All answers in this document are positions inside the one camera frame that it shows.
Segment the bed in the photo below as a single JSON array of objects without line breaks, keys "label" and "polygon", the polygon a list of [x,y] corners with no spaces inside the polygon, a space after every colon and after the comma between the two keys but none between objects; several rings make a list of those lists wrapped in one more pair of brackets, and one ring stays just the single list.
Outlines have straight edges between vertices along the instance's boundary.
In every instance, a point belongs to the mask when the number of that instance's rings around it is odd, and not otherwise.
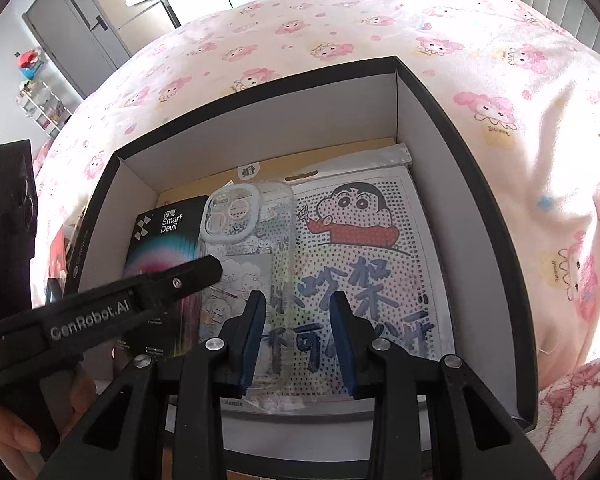
[{"label": "bed", "polygon": [[[544,388],[532,439],[559,478],[574,478],[565,475],[600,448],[600,24],[582,0],[526,1],[263,0],[149,44],[80,105],[38,173],[34,304],[52,239],[116,149],[251,86],[398,56],[454,122],[502,210]],[[581,4],[576,25],[566,9]],[[588,418],[562,416],[577,410]],[[575,435],[567,444],[563,431]]]}]

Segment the silver bolt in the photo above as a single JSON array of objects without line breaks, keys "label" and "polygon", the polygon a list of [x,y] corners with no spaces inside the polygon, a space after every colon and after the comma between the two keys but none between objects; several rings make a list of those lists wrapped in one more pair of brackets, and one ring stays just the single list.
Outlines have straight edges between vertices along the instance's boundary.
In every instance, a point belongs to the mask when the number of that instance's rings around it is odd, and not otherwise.
[{"label": "silver bolt", "polygon": [[151,356],[146,354],[140,354],[134,357],[134,366],[136,368],[147,368],[151,364]]},{"label": "silver bolt", "polygon": [[462,359],[457,355],[450,354],[445,356],[445,365],[449,368],[459,368],[462,366]]},{"label": "silver bolt", "polygon": [[222,350],[224,348],[224,341],[219,337],[212,337],[206,340],[205,347],[211,351]]},{"label": "silver bolt", "polygon": [[379,337],[371,342],[371,346],[379,352],[386,352],[389,348],[391,348],[391,342],[388,339]]}]

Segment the pegboard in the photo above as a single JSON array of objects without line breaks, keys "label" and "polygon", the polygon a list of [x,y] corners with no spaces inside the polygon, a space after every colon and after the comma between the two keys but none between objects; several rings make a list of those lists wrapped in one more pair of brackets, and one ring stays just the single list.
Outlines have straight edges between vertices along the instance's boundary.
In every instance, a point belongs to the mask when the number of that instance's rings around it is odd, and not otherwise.
[{"label": "pegboard", "polygon": [[294,194],[294,308],[280,342],[282,395],[347,398],[329,321],[336,290],[379,336],[411,354],[437,360],[453,351],[442,273],[407,168],[318,179],[294,186]]}]

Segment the finger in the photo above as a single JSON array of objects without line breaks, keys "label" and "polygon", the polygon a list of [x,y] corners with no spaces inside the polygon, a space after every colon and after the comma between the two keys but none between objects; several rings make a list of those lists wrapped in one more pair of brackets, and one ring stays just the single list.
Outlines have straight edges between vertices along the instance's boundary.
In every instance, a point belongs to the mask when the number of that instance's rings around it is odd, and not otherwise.
[{"label": "finger", "polygon": [[69,423],[62,429],[60,439],[64,439],[78,423],[80,418],[98,398],[96,385],[82,367],[76,368],[74,386],[69,394],[71,406],[74,409]]},{"label": "finger", "polygon": [[35,431],[2,406],[0,406],[0,443],[22,451],[40,451],[40,439]]},{"label": "finger", "polygon": [[76,368],[74,385],[69,394],[71,407],[83,415],[98,398],[96,384],[82,367]]},{"label": "finger", "polygon": [[30,468],[22,453],[0,442],[0,460],[16,480],[34,480],[36,474]]}]

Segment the red shirt cartoon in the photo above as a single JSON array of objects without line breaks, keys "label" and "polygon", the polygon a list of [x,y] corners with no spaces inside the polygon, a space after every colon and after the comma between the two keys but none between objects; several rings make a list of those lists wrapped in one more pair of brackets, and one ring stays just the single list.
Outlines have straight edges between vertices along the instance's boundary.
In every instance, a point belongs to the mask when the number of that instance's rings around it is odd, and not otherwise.
[{"label": "red shirt cartoon", "polygon": [[315,209],[318,220],[309,218],[308,208],[300,211],[300,219],[313,234],[329,232],[332,244],[388,248],[400,237],[384,196],[367,182],[337,187]]}]

